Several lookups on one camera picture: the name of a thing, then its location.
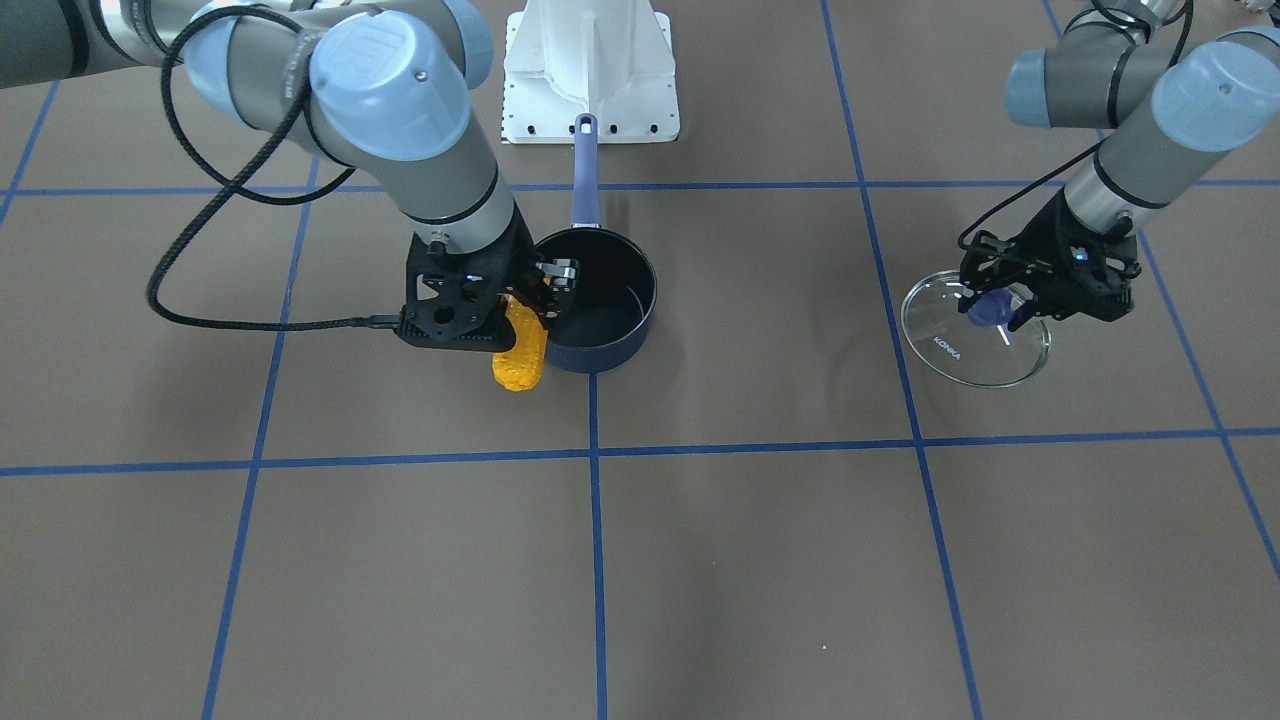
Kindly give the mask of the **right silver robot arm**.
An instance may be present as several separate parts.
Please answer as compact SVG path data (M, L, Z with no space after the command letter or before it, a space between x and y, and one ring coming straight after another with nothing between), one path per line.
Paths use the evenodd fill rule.
M492 61L492 36L466 1L5 1L3 87L156 67L166 122L189 159L219 184L161 256L146 286L168 322L228 331L402 328L449 341L504 328L506 302L550 323L573 299L577 268L538 254L471 104ZM268 133L234 176L204 159L172 104L186 72L212 108ZM187 316L161 284L195 236L230 199L298 205L248 190L287 141L375 178L413 227L404 306L396 315L264 323Z

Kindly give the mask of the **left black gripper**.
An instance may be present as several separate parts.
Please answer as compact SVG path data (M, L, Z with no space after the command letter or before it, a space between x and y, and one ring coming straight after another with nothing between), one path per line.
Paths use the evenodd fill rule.
M1130 301L1140 274L1133 222L1096 232L1075 217L1062 191L1020 232L1020 254L1036 268L1023 281L1027 296L963 273L963 314L1009 316L1006 328L1018 332L1036 318L1064 319L1066 301Z

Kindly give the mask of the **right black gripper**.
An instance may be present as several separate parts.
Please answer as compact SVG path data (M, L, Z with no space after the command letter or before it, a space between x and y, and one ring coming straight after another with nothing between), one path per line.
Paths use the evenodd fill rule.
M554 325L561 311L573 306L581 266L572 258L540 260L518 215L489 245L471 252L460 252L444 229L428 228L410 243L410 299L490 301L506 293L511 325Z

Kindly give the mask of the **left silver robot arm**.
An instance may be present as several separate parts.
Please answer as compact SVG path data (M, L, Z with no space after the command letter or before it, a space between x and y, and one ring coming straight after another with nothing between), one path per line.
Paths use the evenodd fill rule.
M1142 227L1277 115L1276 20L1157 44L1174 17L1170 1L1094 1L1056 45L1014 61L1012 122L1108 136L1068 163L1073 178L1010 240L960 234L957 309L975 325L1126 315Z

